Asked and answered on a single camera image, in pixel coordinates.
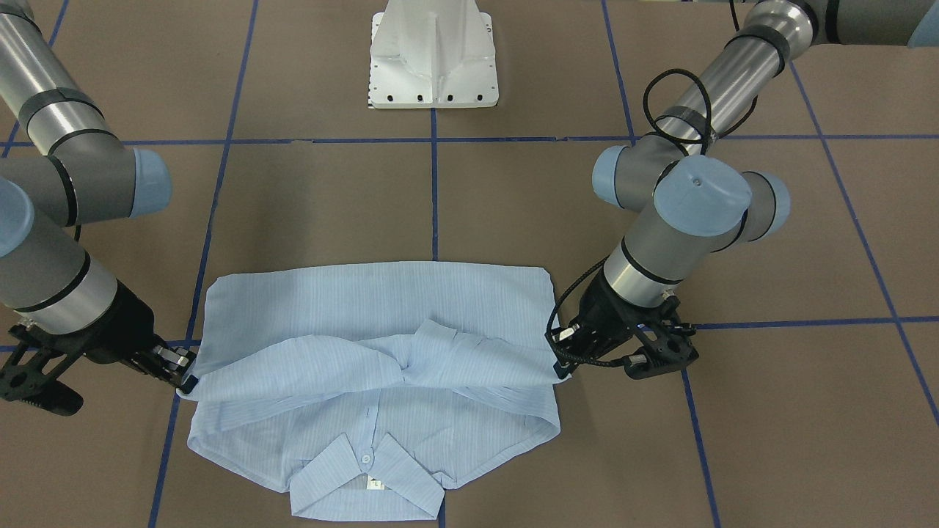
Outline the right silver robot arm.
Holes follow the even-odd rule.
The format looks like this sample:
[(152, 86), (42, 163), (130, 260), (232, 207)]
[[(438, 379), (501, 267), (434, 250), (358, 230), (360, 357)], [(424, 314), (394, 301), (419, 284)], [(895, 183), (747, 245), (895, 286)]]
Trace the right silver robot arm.
[(83, 358), (191, 391), (194, 354), (159, 337), (151, 308), (67, 233), (164, 210), (167, 164), (113, 133), (26, 1), (2, 3), (2, 100), (38, 150), (2, 160), (2, 304), (20, 318), (2, 397), (34, 406), (74, 397), (59, 377)]

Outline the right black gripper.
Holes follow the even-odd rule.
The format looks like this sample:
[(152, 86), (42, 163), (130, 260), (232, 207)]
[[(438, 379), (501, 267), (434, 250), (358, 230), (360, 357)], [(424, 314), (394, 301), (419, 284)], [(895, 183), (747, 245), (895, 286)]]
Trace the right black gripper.
[(157, 380), (178, 382), (178, 397), (188, 397), (200, 381), (188, 374), (197, 355), (172, 348), (157, 335), (151, 308), (122, 283), (110, 307), (88, 330), (92, 337), (84, 357), (93, 363), (120, 363)]

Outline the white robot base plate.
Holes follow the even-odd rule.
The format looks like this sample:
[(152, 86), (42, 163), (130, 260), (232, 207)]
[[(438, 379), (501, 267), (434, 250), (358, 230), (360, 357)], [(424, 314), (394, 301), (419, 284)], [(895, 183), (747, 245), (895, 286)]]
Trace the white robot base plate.
[(494, 27), (475, 1), (389, 1), (371, 19), (372, 109), (495, 107)]

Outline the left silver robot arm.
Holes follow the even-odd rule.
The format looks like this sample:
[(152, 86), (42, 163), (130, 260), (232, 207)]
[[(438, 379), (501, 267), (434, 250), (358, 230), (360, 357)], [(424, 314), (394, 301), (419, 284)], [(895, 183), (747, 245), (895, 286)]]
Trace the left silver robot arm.
[(710, 156), (750, 116), (760, 92), (815, 45), (937, 45), (935, 1), (758, 1), (691, 86), (654, 116), (634, 146), (610, 147), (591, 172), (601, 200), (637, 214), (594, 264), (576, 317), (544, 335), (564, 380), (580, 365), (621, 368), (633, 380), (683, 370), (700, 354), (678, 314), (676, 288), (708, 254), (778, 231), (792, 207), (784, 182)]

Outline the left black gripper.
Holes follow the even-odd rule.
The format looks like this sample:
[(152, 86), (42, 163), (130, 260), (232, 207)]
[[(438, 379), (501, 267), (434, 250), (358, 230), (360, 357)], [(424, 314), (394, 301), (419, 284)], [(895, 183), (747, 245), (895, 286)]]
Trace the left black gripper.
[[(578, 301), (577, 314), (566, 325), (554, 325), (564, 301), (583, 283), (590, 280)], [(654, 295), (650, 307), (624, 300), (607, 283), (601, 268), (588, 268), (556, 301), (547, 321), (547, 342), (555, 355), (553, 369), (559, 382), (571, 380), (576, 367), (661, 367), (654, 341), (641, 337), (640, 347), (632, 354), (614, 360), (602, 357), (627, 343), (641, 326), (657, 325), (655, 311), (661, 307), (661, 295)]]

